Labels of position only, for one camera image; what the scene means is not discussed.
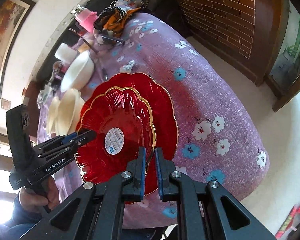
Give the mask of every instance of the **brick pattern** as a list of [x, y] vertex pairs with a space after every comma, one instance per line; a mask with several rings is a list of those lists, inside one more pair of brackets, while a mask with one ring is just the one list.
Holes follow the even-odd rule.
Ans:
[[250, 58], [255, 0], [177, 0], [187, 22]]

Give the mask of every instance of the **picture frame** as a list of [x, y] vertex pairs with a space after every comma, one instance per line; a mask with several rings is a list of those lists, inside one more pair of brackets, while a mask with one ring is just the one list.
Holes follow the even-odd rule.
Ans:
[[12, 47], [34, 5], [31, 0], [6, 0], [0, 7], [0, 98]]

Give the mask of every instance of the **purple tablecloth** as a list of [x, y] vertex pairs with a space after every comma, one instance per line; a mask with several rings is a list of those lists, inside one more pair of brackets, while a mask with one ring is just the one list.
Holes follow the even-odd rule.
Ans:
[[[269, 158], [247, 111], [226, 82], [175, 30], [156, 17], [136, 13], [122, 35], [127, 40], [96, 57], [95, 72], [81, 90], [87, 100], [102, 80], [130, 60], [132, 72], [143, 72], [171, 95], [179, 127], [173, 159], [177, 169], [192, 179], [216, 179], [238, 200], [253, 192], [269, 168]], [[38, 141], [49, 137], [45, 120], [51, 98], [41, 109]], [[73, 162], [56, 174], [63, 200], [82, 184]], [[176, 224], [176, 204], [162, 203], [157, 191], [141, 203], [126, 205], [124, 228], [151, 228]]]

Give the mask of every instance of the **metal screw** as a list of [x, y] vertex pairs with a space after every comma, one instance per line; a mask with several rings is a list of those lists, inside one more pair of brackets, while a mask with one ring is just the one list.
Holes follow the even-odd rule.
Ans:
[[219, 182], [217, 182], [215, 180], [211, 180], [211, 181], [209, 181], [209, 185], [210, 185], [210, 187], [216, 188], [216, 187], [219, 187]]
[[91, 189], [92, 187], [93, 187], [92, 182], [86, 182], [85, 184], [83, 184], [84, 189]]
[[130, 171], [124, 171], [123, 173], [121, 173], [121, 177], [129, 178], [129, 177], [131, 177], [131, 172]]
[[181, 172], [180, 171], [174, 171], [171, 173], [172, 177], [174, 178], [180, 178], [181, 177]]

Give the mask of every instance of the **tiled floor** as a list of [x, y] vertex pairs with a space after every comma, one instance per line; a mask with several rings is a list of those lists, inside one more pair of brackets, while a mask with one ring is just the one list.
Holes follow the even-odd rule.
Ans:
[[257, 88], [195, 39], [187, 40], [229, 84], [261, 135], [270, 168], [259, 187], [241, 203], [275, 234], [293, 205], [300, 203], [300, 93], [274, 113], [276, 98], [266, 84]]

